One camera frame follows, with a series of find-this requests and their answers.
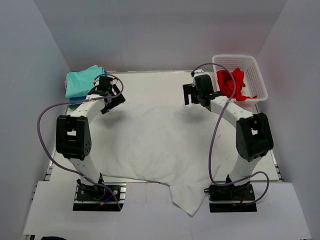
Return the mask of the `white t shirt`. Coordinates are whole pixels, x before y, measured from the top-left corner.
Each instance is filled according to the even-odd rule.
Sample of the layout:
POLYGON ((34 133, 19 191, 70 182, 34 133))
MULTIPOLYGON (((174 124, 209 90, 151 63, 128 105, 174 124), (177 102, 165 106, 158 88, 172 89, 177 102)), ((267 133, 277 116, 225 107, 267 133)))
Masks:
POLYGON ((166 185, 179 208, 197 212, 220 168, 217 152, 210 151, 212 113, 197 105, 128 102, 93 122, 90 154, 102 174, 166 185))

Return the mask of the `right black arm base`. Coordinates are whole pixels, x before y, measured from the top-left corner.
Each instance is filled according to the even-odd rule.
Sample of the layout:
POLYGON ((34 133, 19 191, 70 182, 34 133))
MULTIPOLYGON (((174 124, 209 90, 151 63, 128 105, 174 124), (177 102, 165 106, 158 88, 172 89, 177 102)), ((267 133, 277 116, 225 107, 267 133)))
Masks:
POLYGON ((257 212, 253 186, 250 182, 242 186, 217 186, 211 184, 204 189, 208 194, 211 213, 253 213, 257 212))

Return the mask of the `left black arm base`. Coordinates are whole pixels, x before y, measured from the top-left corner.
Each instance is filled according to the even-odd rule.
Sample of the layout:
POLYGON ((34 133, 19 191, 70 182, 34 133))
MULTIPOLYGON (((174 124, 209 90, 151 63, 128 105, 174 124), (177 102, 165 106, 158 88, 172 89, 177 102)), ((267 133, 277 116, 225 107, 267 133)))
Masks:
POLYGON ((126 183, 108 183, 105 188, 86 189, 77 184, 74 212, 120 212, 126 197, 126 183))

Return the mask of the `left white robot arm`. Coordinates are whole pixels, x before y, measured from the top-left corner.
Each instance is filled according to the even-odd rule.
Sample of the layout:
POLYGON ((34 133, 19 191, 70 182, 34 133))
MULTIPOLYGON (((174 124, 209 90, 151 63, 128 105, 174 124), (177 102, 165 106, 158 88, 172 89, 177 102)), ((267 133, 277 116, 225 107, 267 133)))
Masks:
POLYGON ((126 99, 122 94, 124 84, 115 75, 103 73, 94 81, 94 87, 74 111, 57 117, 55 145, 56 151, 74 166, 80 176, 79 184, 88 186, 90 196, 99 200, 105 196, 106 187, 90 155, 93 148, 90 123, 96 115, 108 113, 126 99))

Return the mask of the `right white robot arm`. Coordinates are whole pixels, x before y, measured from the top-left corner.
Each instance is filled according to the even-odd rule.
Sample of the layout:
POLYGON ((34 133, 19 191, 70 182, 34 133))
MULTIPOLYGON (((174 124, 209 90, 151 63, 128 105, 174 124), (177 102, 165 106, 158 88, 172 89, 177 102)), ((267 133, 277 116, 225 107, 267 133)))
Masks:
POLYGON ((243 186, 249 183, 252 177, 260 174, 254 169, 274 147, 268 117, 262 112, 250 112, 232 102, 220 91, 214 91, 208 74, 192 72, 191 76, 193 82, 182 86, 185 105, 200 104, 209 112, 218 114, 213 131, 215 134, 222 119, 235 128, 237 160, 225 183, 212 183, 219 187, 226 186, 226 195, 236 200, 243 195, 243 186))

